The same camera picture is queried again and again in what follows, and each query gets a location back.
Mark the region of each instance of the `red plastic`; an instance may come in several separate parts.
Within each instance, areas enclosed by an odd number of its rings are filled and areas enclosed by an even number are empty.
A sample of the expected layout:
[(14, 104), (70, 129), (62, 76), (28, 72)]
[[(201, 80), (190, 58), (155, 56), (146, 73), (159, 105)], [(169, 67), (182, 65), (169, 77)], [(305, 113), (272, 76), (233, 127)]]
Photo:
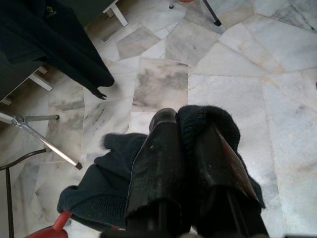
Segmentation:
[(67, 232), (63, 228), (70, 217), (71, 212), (62, 212), (51, 227), (37, 231), (25, 238), (68, 238)]

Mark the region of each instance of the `marble floor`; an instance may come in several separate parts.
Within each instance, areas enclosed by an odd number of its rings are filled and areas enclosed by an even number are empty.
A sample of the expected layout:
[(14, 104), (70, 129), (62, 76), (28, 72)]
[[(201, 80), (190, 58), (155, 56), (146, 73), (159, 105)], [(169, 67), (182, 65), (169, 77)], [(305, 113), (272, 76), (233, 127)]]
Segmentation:
[[(77, 184), (109, 132), (148, 132), (155, 111), (186, 104), (230, 112), (241, 130), (239, 152), (261, 184), (262, 217), (272, 237), (317, 234), (317, 16), (314, 0), (120, 0), (128, 21), (100, 15), (86, 31), (115, 78), (102, 101), (54, 68), (47, 92), (26, 81), (3, 110), (59, 114), (31, 125), (83, 164), (78, 171), (52, 152), (11, 169), (15, 235), (57, 218), (60, 192)], [(0, 122), (0, 165), (43, 148), (26, 132)], [(8, 237), (5, 175), (0, 173), (0, 237)], [(99, 233), (77, 222), (70, 238)]]

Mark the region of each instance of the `black coat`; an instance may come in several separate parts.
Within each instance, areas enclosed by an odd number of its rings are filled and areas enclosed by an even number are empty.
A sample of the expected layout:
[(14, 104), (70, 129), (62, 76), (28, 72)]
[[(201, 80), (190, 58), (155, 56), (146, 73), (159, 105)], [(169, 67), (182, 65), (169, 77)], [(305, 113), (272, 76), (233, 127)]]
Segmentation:
[(42, 60), (94, 95), (114, 78), (77, 20), (56, 0), (0, 0), (0, 49), (11, 63)]

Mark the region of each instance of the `dark fabric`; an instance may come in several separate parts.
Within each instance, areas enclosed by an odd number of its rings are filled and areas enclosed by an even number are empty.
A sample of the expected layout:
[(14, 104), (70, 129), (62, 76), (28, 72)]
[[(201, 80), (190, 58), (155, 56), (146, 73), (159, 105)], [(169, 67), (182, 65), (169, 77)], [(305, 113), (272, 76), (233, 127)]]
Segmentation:
[[(187, 163), (195, 159), (195, 138), (215, 123), (226, 141), (237, 152), (240, 132), (231, 115), (217, 107), (185, 106), (177, 115)], [(96, 230), (108, 225), (124, 228), (124, 211), (134, 158), (146, 139), (143, 134), (108, 134), (104, 146), (111, 151), (95, 159), (78, 186), (66, 188), (57, 210), (71, 211), (72, 218)], [(249, 177), (264, 207), (260, 185)]]
[(132, 164), (145, 139), (137, 133), (106, 135), (104, 147), (111, 151), (94, 160), (78, 186), (61, 193), (58, 212), (71, 211), (72, 219), (98, 231), (124, 228)]
[(114, 78), (73, 10), (56, 0), (1, 0), (0, 49), (12, 63), (47, 61), (99, 98)]

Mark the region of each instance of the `black metal frame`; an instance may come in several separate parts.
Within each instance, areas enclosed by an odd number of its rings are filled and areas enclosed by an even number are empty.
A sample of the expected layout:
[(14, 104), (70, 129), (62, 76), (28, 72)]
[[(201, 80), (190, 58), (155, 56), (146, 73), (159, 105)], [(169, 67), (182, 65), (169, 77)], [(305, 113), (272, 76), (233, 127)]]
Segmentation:
[(37, 150), (30, 152), (19, 159), (0, 167), (0, 171), (5, 170), (5, 182), (6, 182), (6, 198), (8, 205), (8, 223), (9, 223), (9, 238), (14, 238), (14, 225), (13, 225), (13, 207), (12, 207), (12, 192), (11, 192), (11, 177), (10, 168), (21, 163), (27, 158), (47, 152), (47, 149)]
[[(215, 14), (215, 12), (213, 11), (212, 7), (210, 6), (209, 2), (207, 0), (203, 0), (204, 4), (206, 5), (208, 11), (211, 13), (212, 17), (214, 18), (214, 24), (216, 26), (221, 26), (221, 22), (219, 20), (219, 18), (217, 17), (217, 15)], [(170, 0), (169, 3), (169, 9), (173, 9), (174, 8), (174, 0)]]

